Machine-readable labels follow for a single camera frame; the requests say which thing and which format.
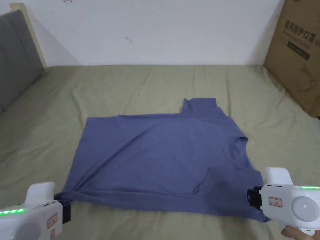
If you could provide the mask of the person's right hand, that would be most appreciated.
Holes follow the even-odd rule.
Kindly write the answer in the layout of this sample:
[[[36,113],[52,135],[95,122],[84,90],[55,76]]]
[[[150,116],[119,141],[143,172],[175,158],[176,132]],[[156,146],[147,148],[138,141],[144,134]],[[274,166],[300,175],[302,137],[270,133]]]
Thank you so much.
[[[320,239],[320,230],[316,230],[313,236],[309,236],[298,228],[292,226],[285,226],[281,231],[281,234],[286,238],[292,238],[294,240],[319,240]]]

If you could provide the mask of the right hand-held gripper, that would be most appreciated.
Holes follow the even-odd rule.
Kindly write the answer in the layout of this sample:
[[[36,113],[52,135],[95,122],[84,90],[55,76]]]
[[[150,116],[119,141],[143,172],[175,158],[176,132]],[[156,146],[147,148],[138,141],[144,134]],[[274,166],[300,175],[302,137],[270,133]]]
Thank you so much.
[[[266,183],[247,191],[250,205],[283,228],[314,236],[320,229],[320,187],[294,185],[285,168],[267,167],[265,173]]]

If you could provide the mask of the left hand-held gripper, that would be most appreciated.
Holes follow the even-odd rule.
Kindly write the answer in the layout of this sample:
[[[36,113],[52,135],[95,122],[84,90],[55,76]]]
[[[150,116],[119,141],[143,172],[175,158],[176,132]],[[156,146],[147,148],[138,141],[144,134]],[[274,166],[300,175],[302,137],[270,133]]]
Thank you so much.
[[[0,210],[1,240],[54,240],[71,220],[71,202],[54,198],[54,182],[28,188],[23,204]]]

